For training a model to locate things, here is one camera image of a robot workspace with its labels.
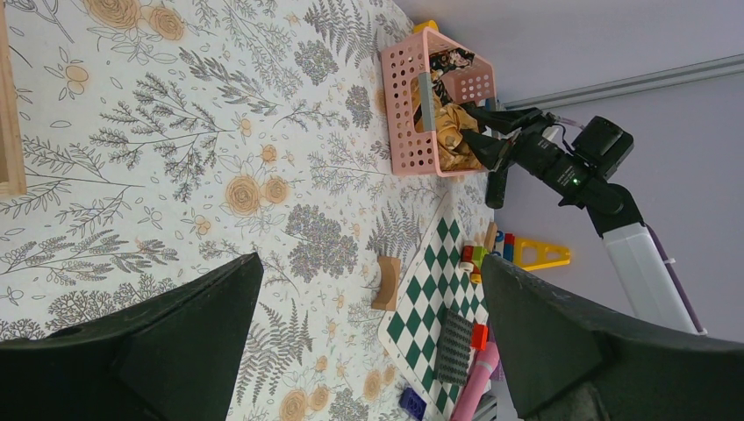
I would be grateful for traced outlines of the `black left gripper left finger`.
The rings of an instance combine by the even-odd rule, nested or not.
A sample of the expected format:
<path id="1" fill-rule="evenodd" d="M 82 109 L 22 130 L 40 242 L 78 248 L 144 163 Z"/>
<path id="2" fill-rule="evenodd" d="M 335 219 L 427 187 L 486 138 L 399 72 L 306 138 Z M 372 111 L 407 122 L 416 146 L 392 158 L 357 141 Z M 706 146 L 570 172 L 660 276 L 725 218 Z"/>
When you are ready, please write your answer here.
<path id="1" fill-rule="evenodd" d="M 225 419 L 263 273 L 244 254 L 105 317 L 3 342 L 2 419 Z"/>

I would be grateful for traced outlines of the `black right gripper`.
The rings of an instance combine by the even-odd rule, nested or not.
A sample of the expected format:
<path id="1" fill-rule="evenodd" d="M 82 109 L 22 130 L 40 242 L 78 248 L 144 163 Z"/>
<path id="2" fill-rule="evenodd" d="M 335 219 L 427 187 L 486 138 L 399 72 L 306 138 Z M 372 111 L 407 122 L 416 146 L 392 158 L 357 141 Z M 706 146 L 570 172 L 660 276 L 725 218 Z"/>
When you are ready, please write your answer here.
<path id="1" fill-rule="evenodd" d="M 572 143 L 558 145 L 544 131 L 562 123 L 538 108 L 493 111 L 474 102 L 461 107 L 476 120 L 480 132 L 465 131 L 462 139 L 489 171 L 498 172 L 514 163 L 558 193 L 560 206 L 587 207 L 605 215 L 623 209 L 624 201 L 609 179 L 632 152 L 634 138 L 612 121 L 595 116 Z M 520 132 L 497 139 L 482 134 L 486 129 L 504 135 Z"/>

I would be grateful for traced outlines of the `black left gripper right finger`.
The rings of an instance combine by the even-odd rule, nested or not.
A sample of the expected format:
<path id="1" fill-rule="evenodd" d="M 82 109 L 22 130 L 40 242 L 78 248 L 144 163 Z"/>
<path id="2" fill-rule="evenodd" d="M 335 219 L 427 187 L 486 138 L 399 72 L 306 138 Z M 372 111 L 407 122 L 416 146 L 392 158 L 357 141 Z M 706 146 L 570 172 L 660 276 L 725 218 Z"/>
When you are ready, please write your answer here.
<path id="1" fill-rule="evenodd" d="M 482 276 L 520 418 L 742 419 L 742 344 L 629 317 L 497 256 Z"/>

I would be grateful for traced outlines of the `yellow patterned tie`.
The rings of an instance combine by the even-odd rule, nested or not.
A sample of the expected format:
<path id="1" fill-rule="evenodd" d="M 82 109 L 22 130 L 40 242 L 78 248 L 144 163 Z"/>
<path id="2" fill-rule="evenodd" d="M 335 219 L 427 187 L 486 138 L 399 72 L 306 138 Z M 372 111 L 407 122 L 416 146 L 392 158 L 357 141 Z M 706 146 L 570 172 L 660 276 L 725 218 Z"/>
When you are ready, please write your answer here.
<path id="1" fill-rule="evenodd" d="M 465 131 L 476 131 L 477 122 L 457 103 L 441 105 L 432 93 L 433 115 L 442 172 L 481 170 L 483 165 L 462 139 Z"/>

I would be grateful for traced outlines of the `wooden compartment tray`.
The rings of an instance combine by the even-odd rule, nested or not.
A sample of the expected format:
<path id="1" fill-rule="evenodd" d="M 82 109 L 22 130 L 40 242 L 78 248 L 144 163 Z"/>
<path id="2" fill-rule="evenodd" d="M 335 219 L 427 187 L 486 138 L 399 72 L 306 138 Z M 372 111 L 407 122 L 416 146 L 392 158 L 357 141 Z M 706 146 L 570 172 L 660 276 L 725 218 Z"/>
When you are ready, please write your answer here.
<path id="1" fill-rule="evenodd" d="M 1 2 L 1 198 L 26 193 L 25 164 L 18 122 L 4 2 Z"/>

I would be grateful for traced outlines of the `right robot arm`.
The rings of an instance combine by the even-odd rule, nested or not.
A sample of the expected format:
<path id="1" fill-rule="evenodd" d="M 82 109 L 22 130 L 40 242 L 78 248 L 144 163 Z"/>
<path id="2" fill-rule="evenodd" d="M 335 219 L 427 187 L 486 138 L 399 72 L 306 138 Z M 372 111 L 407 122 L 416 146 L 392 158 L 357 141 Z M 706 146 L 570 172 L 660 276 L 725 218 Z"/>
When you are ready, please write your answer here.
<path id="1" fill-rule="evenodd" d="M 538 108 L 493 111 L 472 103 L 464 109 L 477 126 L 462 137 L 489 171 L 488 207 L 503 207 L 508 169 L 522 167 L 559 194 L 561 206 L 588 212 L 637 318 L 680 332 L 706 333 L 676 276 L 674 261 L 633 196 L 609 181 L 633 150 L 630 133 L 595 116 L 579 127 L 571 143 L 557 145 L 547 131 L 570 122 L 553 113 Z"/>

